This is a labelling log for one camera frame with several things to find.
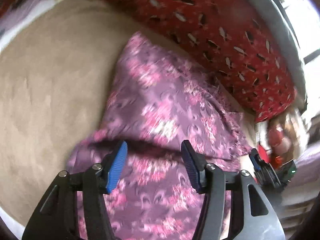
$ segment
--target purple floral fabric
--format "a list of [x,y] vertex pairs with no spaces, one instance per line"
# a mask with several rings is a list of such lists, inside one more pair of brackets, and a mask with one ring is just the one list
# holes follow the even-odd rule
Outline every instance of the purple floral fabric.
[[[110,153],[116,139],[125,139],[128,158],[119,184],[104,196],[115,235],[191,239],[203,196],[191,187],[180,145],[188,139],[208,161],[238,171],[238,157],[251,147],[240,130],[241,114],[230,110],[204,68],[136,33],[117,63],[101,129],[76,146],[68,169],[86,170]],[[79,229],[86,238],[81,197]],[[225,215],[229,208],[227,193]]]

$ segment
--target red patterned fabric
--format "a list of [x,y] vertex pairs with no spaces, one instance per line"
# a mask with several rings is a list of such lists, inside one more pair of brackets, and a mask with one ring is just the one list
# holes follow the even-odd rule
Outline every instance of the red patterned fabric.
[[212,70],[256,121],[294,100],[286,63],[269,29],[247,0],[107,0],[172,38]]

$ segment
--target silver screw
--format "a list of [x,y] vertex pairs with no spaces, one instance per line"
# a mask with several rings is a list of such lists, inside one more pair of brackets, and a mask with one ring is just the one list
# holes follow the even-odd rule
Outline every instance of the silver screw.
[[205,167],[206,167],[208,170],[213,171],[213,170],[216,168],[216,165],[214,165],[213,163],[208,163]]
[[59,175],[59,177],[62,177],[62,178],[63,178],[63,177],[65,177],[67,174],[68,174],[67,171],[60,171],[58,175]]
[[245,177],[248,177],[250,175],[250,173],[249,173],[249,171],[241,170],[241,175],[245,176]]
[[92,168],[96,171],[100,170],[102,168],[101,164],[100,163],[95,163]]

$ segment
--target blue gripper pad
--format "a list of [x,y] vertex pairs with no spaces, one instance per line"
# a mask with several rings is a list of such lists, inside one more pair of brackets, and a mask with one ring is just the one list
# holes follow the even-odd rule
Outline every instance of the blue gripper pad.
[[186,167],[191,186],[199,193],[201,191],[200,177],[190,151],[194,151],[190,142],[188,140],[184,140],[181,143],[182,159]]
[[128,145],[126,142],[123,142],[108,172],[108,183],[106,186],[106,190],[108,194],[110,194],[111,191],[115,189],[118,184],[119,177],[122,172],[122,168],[127,158],[127,154],[128,154]]

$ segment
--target gray curved edge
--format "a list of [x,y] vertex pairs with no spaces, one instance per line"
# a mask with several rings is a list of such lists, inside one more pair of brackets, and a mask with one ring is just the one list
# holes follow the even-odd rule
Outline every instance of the gray curved edge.
[[273,38],[280,48],[281,55],[287,62],[292,81],[298,96],[305,102],[307,97],[304,76],[304,61],[298,43],[273,0],[248,0],[265,21]]

